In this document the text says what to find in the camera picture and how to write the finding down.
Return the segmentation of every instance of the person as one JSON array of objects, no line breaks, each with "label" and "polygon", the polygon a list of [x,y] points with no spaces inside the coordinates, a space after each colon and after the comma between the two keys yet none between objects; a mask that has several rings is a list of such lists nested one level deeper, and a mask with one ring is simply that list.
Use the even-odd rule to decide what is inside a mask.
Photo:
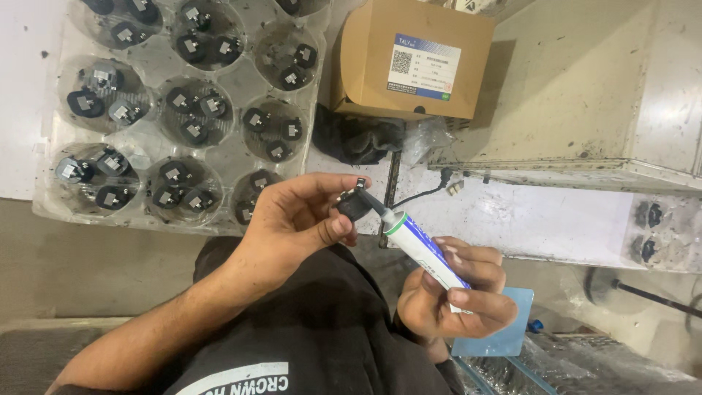
[{"label": "person", "polygon": [[[391,318],[354,260],[353,223],[333,204],[359,176],[306,174],[266,187],[246,235],[212,238],[194,284],[87,346],[47,394],[462,394],[445,337],[514,321],[500,252],[435,238],[472,290],[423,269]],[[451,313],[449,302],[473,314]]]}]

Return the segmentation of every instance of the glue tube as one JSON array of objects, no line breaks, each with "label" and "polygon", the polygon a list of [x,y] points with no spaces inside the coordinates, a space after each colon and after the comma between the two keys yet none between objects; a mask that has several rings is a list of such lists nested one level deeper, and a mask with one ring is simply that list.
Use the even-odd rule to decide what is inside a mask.
[{"label": "glue tube", "polygon": [[[361,196],[383,220],[385,224],[383,233],[433,278],[436,278],[444,289],[448,290],[454,287],[471,289],[467,282],[453,272],[439,247],[406,212],[395,213],[364,189],[360,191]],[[471,311],[459,309],[454,305],[451,305],[451,312],[473,314]]]}]

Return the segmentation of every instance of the black wire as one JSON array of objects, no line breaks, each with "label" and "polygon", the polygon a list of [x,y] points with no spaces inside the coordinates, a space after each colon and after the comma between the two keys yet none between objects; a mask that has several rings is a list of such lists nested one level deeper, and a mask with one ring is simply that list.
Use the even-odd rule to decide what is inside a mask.
[{"label": "black wire", "polygon": [[422,196],[426,195],[431,195],[432,193],[439,192],[440,190],[446,188],[446,186],[449,184],[449,180],[451,180],[451,175],[453,174],[453,170],[451,170],[448,167],[445,167],[441,170],[441,183],[439,184],[438,187],[432,189],[432,190],[427,190],[426,192],[418,193],[414,196],[408,197],[405,200],[402,200],[400,203],[397,203],[396,205],[392,206],[390,209],[396,209],[403,204],[409,202],[410,200],[415,200],[416,198],[421,198]]}]

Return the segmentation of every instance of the right hand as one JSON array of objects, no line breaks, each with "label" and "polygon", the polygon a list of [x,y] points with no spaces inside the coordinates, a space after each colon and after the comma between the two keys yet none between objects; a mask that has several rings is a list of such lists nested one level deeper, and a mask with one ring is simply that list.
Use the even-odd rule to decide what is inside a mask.
[{"label": "right hand", "polygon": [[[439,337],[487,337],[514,322],[517,304],[502,294],[506,282],[502,254],[450,236],[433,240],[453,271],[472,289],[451,288],[447,292],[418,268],[407,277],[397,302],[402,323],[431,343]],[[452,313],[449,303],[473,314]]]}]

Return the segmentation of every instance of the black rod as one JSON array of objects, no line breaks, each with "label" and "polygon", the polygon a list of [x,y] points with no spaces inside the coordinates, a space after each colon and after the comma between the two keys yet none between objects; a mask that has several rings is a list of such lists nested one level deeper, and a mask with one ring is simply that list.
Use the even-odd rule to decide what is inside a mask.
[{"label": "black rod", "polygon": [[622,291],[626,291],[626,292],[633,293],[634,295],[637,295],[637,296],[640,296],[640,297],[644,297],[644,298],[646,298],[646,299],[648,299],[648,300],[652,300],[652,301],[654,301],[654,302],[656,302],[656,303],[660,303],[660,304],[666,305],[666,306],[668,306],[668,307],[673,307],[674,309],[680,310],[680,311],[682,311],[683,313],[686,313],[686,314],[690,314],[691,316],[695,316],[695,317],[697,317],[697,318],[702,318],[702,310],[693,309],[692,307],[686,306],[686,305],[684,305],[684,304],[682,304],[682,303],[674,302],[674,301],[672,301],[672,300],[670,300],[670,299],[666,299],[666,298],[664,298],[664,297],[660,297],[660,296],[658,296],[658,295],[655,295],[655,294],[646,292],[646,291],[644,291],[644,290],[640,290],[640,289],[638,289],[638,288],[634,288],[634,287],[632,287],[632,286],[630,286],[630,285],[626,285],[626,284],[622,283],[622,282],[619,281],[619,280],[613,280],[613,281],[612,281],[612,287],[614,287],[614,288],[616,288],[616,289],[618,289],[618,290],[622,290]]}]

